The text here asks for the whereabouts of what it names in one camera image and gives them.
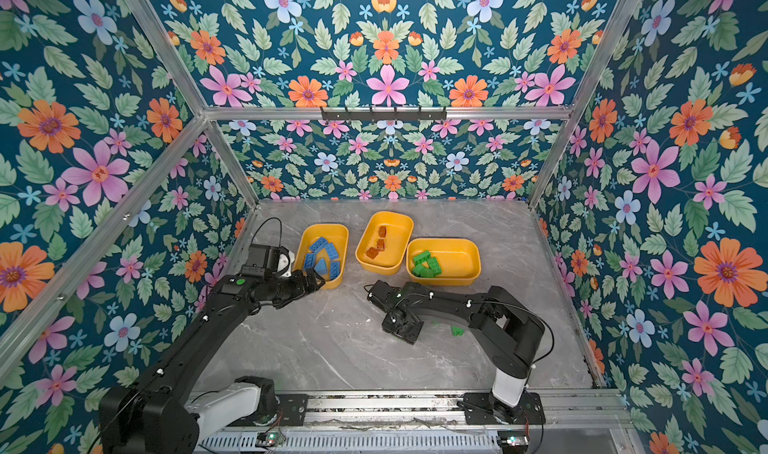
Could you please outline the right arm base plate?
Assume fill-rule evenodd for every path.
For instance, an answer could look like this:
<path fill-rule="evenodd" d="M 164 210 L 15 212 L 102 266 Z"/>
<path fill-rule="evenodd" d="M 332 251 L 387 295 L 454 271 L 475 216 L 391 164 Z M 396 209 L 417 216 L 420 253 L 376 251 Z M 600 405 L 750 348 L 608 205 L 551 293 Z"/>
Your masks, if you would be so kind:
<path fill-rule="evenodd" d="M 510 407 L 491 392 L 467 392 L 457 402 L 469 425 L 543 425 L 546 416 L 537 393 L 524 391 L 519 403 Z"/>

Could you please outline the blue long lego brick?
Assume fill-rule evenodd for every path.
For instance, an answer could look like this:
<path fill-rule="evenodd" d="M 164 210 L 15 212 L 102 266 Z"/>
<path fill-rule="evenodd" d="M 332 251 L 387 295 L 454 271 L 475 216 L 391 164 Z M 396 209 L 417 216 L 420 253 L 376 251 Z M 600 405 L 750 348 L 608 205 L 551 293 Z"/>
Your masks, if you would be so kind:
<path fill-rule="evenodd" d="M 320 237 L 309 246 L 309 251 L 313 253 L 322 251 L 327 244 L 328 241 L 324 237 Z"/>

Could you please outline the blue lego brick top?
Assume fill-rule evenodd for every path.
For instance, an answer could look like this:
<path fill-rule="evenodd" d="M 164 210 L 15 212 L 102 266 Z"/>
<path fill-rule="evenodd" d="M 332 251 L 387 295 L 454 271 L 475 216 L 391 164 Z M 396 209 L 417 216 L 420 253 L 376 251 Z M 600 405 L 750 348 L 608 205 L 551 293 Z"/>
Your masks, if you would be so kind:
<path fill-rule="evenodd" d="M 313 252 L 308 252 L 304 257 L 303 268 L 305 270 L 313 269 L 315 265 L 316 255 Z"/>

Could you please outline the blue sloped lego brick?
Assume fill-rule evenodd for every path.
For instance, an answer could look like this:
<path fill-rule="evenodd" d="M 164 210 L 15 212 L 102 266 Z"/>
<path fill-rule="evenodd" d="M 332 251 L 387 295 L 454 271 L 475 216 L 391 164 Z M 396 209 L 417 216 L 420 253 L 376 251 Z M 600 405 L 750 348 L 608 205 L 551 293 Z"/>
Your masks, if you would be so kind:
<path fill-rule="evenodd" d="M 320 259 L 314 266 L 314 271 L 323 276 L 328 273 L 328 267 L 325 259 Z"/>

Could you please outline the green long lego brick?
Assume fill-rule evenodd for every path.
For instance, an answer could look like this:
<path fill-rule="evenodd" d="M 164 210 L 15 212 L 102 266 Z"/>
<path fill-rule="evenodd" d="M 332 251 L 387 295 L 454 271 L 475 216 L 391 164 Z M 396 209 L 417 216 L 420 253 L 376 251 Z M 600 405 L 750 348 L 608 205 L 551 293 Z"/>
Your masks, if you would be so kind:
<path fill-rule="evenodd" d="M 442 273 L 441 265 L 440 265 L 439 261 L 436 258 L 429 257 L 427 259 L 427 265 L 428 265 L 428 269 L 430 270 L 431 275 L 433 277 L 436 277 L 436 276 L 438 276 L 438 275 L 440 275 Z"/>

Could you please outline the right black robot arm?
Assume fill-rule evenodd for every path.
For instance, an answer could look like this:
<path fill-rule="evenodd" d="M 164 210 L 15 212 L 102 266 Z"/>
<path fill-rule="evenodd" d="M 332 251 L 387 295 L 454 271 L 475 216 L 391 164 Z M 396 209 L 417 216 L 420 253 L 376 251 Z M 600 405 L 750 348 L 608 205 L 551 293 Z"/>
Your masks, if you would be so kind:
<path fill-rule="evenodd" d="M 517 408 L 526 391 L 548 324 L 510 292 L 493 286 L 480 294 L 456 294 L 408 282 L 401 287 L 377 281 L 367 300 L 384 313 L 382 330 L 415 344 L 426 318 L 467 330 L 495 368 L 492 401 Z"/>

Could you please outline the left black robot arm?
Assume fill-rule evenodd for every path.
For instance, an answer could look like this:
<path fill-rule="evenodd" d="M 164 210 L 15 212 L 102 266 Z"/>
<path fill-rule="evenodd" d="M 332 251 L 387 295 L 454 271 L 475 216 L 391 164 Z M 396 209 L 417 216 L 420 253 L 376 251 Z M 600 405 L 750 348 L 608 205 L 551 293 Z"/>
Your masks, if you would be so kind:
<path fill-rule="evenodd" d="M 224 341 L 262 307 L 281 309 L 325 284 L 314 270 L 287 278 L 242 273 L 219 280 L 191 325 L 160 360 L 129 386 L 112 387 L 99 404 L 100 439 L 105 453 L 191 453 L 202 437 L 188 399 L 198 378 Z"/>

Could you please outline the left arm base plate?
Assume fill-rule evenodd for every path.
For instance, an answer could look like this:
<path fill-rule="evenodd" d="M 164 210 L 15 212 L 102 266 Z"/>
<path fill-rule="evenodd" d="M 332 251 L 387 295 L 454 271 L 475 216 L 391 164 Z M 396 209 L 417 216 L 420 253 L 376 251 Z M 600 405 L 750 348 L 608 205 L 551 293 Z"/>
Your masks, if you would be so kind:
<path fill-rule="evenodd" d="M 306 394 L 277 394 L 274 402 L 234 421 L 231 427 L 303 426 L 308 402 L 309 396 Z"/>

